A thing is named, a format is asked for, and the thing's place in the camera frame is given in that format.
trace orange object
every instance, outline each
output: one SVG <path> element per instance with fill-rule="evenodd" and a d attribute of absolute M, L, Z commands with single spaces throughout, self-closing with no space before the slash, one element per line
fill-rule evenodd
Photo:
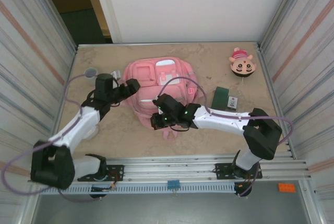
<path fill-rule="evenodd" d="M 280 192 L 295 193 L 296 187 L 294 184 L 278 183 L 278 190 Z"/>

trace pink backpack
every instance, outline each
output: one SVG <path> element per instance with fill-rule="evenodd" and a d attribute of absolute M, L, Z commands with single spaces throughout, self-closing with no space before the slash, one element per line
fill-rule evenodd
<path fill-rule="evenodd" d="M 167 81 L 180 76 L 197 81 L 191 65 L 177 57 L 148 58 L 132 62 L 126 67 L 122 80 L 137 79 L 140 84 L 139 91 L 127 99 L 127 104 L 138 115 L 144 126 L 153 129 L 150 118 L 158 112 L 158 108 L 152 101 Z M 197 87 L 189 80 L 176 79 L 166 86 L 163 93 L 171 95 L 178 102 L 186 105 L 195 102 Z M 177 132 L 170 128 L 162 130 L 165 139 L 173 139 L 177 136 Z M 173 133 L 174 137 L 169 138 L 169 133 Z"/>

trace white tag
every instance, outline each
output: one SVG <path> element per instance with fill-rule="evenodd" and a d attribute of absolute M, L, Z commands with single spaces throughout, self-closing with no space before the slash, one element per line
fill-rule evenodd
<path fill-rule="evenodd" d="M 238 98 L 229 96 L 228 108 L 236 111 L 236 105 L 238 103 Z"/>

